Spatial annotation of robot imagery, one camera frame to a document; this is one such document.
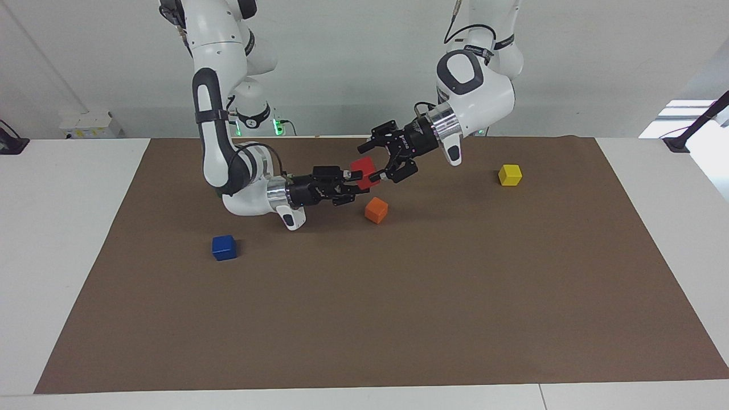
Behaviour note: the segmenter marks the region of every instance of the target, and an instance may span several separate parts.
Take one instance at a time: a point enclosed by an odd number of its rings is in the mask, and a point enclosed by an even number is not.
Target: white table
[[[729,408],[729,380],[32,395],[148,143],[33,141],[0,157],[0,409]],[[729,362],[729,204],[660,141],[598,143]]]

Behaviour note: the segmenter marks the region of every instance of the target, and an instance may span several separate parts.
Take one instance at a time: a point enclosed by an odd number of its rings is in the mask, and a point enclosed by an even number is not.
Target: black stand base
[[[28,143],[31,141],[27,138],[16,138],[14,140],[17,143],[14,144],[13,148],[0,148],[0,155],[18,155],[28,146]]]
[[[690,154],[691,151],[689,151],[688,148],[686,148],[686,145],[684,145],[683,147],[676,147],[674,145],[674,142],[677,139],[678,138],[664,138],[663,139],[663,142],[666,143],[666,146],[668,147],[669,150],[671,150],[671,152],[678,152],[678,153],[682,153],[682,154]]]

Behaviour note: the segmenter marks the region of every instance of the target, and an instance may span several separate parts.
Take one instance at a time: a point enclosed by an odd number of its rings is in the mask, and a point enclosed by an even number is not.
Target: green light
[[[283,125],[275,118],[273,118],[273,130],[276,132],[276,136],[284,135]]]

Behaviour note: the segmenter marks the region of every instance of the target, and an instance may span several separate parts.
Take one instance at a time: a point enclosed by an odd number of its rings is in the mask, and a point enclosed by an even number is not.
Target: blue cube
[[[213,256],[217,260],[235,259],[235,239],[231,235],[216,236],[213,238]]]

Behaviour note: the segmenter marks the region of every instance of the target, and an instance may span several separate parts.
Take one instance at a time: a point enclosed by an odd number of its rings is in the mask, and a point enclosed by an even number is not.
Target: yellow cube
[[[515,187],[521,181],[521,169],[518,165],[504,164],[499,171],[499,181],[505,187]]]

